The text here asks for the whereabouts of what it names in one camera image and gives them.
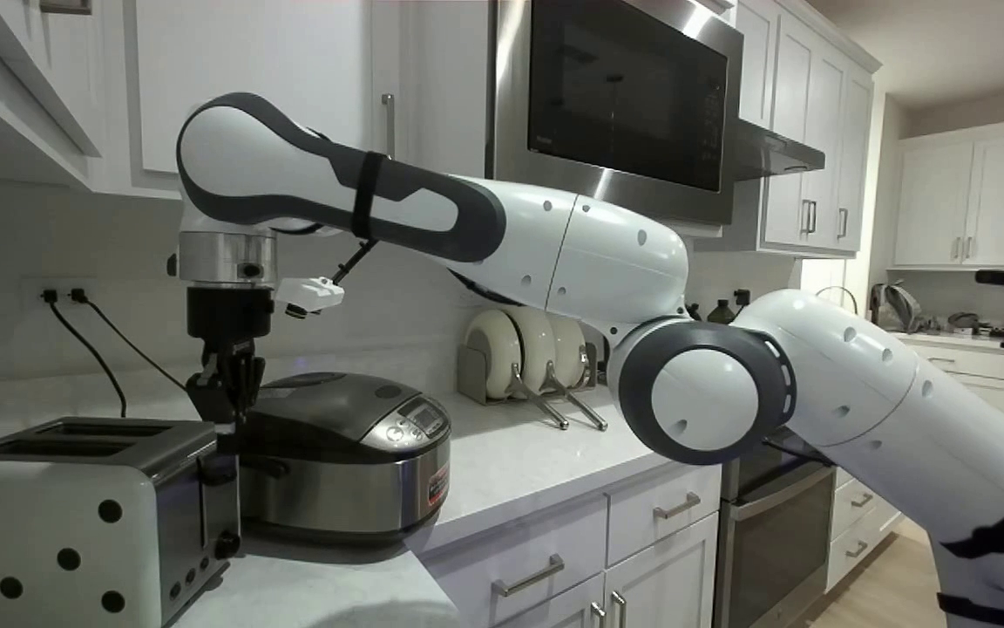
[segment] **oven handle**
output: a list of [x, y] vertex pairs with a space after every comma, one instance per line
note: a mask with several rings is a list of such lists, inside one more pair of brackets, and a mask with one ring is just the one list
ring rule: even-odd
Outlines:
[[784, 484], [784, 489], [775, 492], [775, 497], [743, 504], [743, 505], [730, 510], [730, 521], [757, 521], [757, 518], [763, 518], [763, 513], [770, 513], [770, 510], [780, 510], [784, 504], [791, 504], [791, 498], [818, 489], [818, 484], [829, 482], [834, 476], [835, 476], [834, 468], [822, 468], [822, 470], [816, 470], [816, 476], [807, 476], [807, 478], [803, 478], [803, 482]]

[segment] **oven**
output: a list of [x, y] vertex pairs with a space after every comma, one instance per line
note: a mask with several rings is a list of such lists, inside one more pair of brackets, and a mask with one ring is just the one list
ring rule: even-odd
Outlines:
[[818, 609], [834, 478], [786, 428], [726, 468], [713, 628], [784, 628]]
[[486, 171], [729, 223], [743, 34], [701, 0], [495, 0]]

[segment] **over-the-range microwave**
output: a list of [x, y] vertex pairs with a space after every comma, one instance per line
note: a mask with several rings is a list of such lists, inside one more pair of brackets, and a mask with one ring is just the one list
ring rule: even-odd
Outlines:
[[491, 0], [486, 171], [682, 223], [730, 185], [822, 167], [740, 118], [743, 34], [701, 0]]

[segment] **kettle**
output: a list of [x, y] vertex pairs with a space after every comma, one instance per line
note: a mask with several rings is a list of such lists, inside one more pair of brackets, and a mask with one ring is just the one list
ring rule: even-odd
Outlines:
[[889, 333], [915, 333], [921, 330], [921, 302], [900, 283], [873, 283], [869, 302], [869, 318]]

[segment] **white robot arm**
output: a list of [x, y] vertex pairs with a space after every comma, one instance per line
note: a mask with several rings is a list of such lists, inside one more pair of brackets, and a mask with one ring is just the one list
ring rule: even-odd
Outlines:
[[624, 420], [671, 462], [718, 463], [786, 421], [929, 531], [949, 610], [1004, 621], [1004, 414], [886, 333], [803, 294], [763, 296], [735, 330], [697, 324], [686, 243], [662, 223], [347, 152], [254, 96], [202, 105], [179, 167], [179, 275], [189, 333], [206, 340], [189, 391], [206, 420], [239, 420], [258, 396], [276, 231], [347, 227], [604, 333]]

